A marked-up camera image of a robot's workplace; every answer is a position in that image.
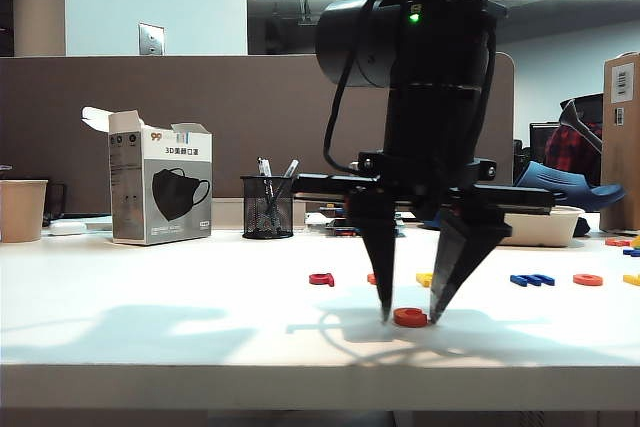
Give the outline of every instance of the barcode label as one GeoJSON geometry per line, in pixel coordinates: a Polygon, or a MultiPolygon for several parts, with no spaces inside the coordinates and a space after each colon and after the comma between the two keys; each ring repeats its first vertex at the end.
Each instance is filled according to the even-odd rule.
{"type": "Polygon", "coordinates": [[[176,143],[177,144],[188,144],[189,143],[189,132],[176,132],[176,143]]]}
{"type": "Polygon", "coordinates": [[[615,125],[624,125],[624,107],[616,107],[616,118],[614,119],[615,125]]]}
{"type": "Polygon", "coordinates": [[[611,69],[611,103],[630,100],[633,100],[633,64],[618,65],[611,69]]]}

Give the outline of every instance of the red plaid shirt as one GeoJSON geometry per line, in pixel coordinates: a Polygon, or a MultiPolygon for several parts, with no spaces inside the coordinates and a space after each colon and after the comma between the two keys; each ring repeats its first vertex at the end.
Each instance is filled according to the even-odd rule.
{"type": "MultiPolygon", "coordinates": [[[[602,127],[585,123],[589,130],[602,138],[602,127]]],[[[591,185],[600,185],[600,154],[571,127],[558,127],[545,146],[544,165],[564,172],[583,174],[591,185]]]]}

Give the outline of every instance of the cubicle partition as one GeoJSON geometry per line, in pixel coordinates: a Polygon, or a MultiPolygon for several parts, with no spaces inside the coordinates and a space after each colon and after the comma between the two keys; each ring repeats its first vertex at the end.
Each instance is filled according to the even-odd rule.
{"type": "MultiPolygon", "coordinates": [[[[499,184],[511,183],[513,78],[513,62],[498,54],[476,155],[498,162],[499,184]]],[[[214,138],[213,196],[241,197],[240,176],[257,173],[258,156],[274,174],[293,158],[300,171],[331,171],[322,143],[334,90],[311,55],[0,59],[0,164],[67,184],[69,212],[106,212],[107,136],[81,110],[137,109],[148,125],[203,124],[214,138]]],[[[382,148],[386,103],[385,89],[347,90],[336,159],[382,148]]]]}

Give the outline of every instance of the white table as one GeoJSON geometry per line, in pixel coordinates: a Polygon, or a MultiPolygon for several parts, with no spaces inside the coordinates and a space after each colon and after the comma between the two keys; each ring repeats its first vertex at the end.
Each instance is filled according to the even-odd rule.
{"type": "MultiPolygon", "coordinates": [[[[428,309],[434,232],[397,241],[394,306],[428,309]]],[[[640,258],[594,234],[499,247],[439,323],[382,325],[360,239],[0,244],[4,407],[637,410],[640,258]],[[308,275],[332,272],[336,285],[308,275]],[[543,273],[527,288],[510,274],[543,273]],[[602,287],[574,284],[601,275],[602,287]]]]}

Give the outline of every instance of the mesh pen holder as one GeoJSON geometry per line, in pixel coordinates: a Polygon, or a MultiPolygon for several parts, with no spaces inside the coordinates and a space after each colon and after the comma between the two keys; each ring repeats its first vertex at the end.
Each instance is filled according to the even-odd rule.
{"type": "Polygon", "coordinates": [[[291,177],[243,176],[246,239],[284,239],[293,235],[291,177]]]}

